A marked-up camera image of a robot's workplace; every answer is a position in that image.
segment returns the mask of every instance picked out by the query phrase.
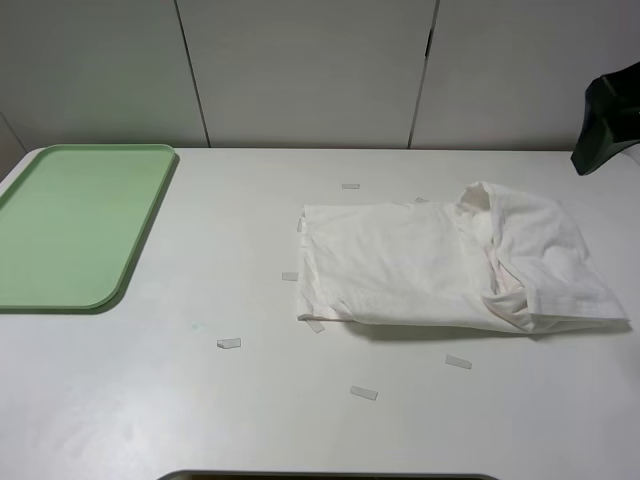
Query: clear plastic piece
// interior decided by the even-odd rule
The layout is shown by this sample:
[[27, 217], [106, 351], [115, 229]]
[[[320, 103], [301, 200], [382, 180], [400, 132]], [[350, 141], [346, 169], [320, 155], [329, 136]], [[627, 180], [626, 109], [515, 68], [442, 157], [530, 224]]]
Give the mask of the clear plastic piece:
[[322, 331], [324, 331], [324, 325], [322, 325], [322, 323], [320, 323], [318, 320], [305, 320], [307, 322], [307, 325], [309, 325], [311, 327], [311, 330], [313, 330], [316, 333], [320, 333]]
[[453, 365], [454, 367], [466, 368], [467, 370], [471, 370], [471, 362], [468, 360], [463, 360], [461, 358], [452, 357], [451, 355], [447, 355], [447, 359], [445, 363], [449, 365]]
[[297, 282], [298, 272], [282, 272], [282, 280], [285, 282]]
[[227, 338], [225, 340], [218, 340], [218, 348], [222, 348], [223, 350], [239, 348], [241, 343], [239, 338]]
[[373, 400], [375, 402], [376, 398], [378, 398], [378, 392], [374, 392], [373, 390], [367, 390], [366, 388], [360, 387], [351, 387], [351, 393], [357, 397], [366, 398], [367, 400]]

